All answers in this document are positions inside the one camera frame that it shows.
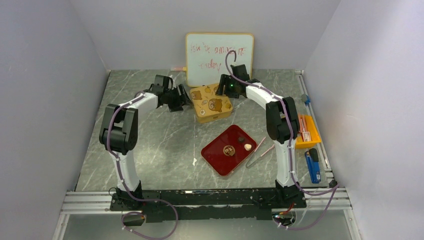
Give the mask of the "gold chocolate tin box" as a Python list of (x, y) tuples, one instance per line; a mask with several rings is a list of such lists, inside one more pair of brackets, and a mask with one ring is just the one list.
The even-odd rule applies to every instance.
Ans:
[(233, 111), (229, 98), (211, 98), (193, 101), (196, 120), (203, 124), (227, 118)]

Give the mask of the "metal tweezers with pink grips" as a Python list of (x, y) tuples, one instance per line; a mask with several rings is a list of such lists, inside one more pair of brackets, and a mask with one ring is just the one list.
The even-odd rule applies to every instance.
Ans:
[(262, 140), (258, 143), (256, 148), (253, 150), (252, 154), (246, 160), (246, 168), (251, 168), (259, 159), (264, 157), (266, 154), (268, 154), (275, 148), (275, 145), (272, 144), (267, 150), (260, 152), (259, 149), (266, 143), (266, 141), (267, 137), (263, 137)]

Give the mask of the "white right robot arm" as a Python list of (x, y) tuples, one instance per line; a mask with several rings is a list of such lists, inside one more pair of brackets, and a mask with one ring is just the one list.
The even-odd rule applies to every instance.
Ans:
[(277, 160), (275, 202), (288, 207), (301, 191), (296, 177), (295, 142), (300, 129), (298, 112), (292, 97), (282, 97), (267, 89), (257, 79), (251, 79), (246, 66), (231, 65), (222, 74), (216, 93), (229, 98), (244, 96), (265, 110), (268, 136), (274, 142)]

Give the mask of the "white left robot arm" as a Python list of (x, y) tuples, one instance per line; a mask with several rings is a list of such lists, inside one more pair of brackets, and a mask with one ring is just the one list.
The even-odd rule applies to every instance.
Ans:
[(154, 83), (138, 91), (124, 103), (108, 104), (99, 132), (99, 142), (111, 156), (117, 175), (116, 195), (130, 210), (143, 203), (142, 183), (138, 177), (134, 148), (138, 142), (139, 117), (166, 105), (170, 112), (183, 111), (192, 101), (182, 84), (170, 76), (156, 75)]

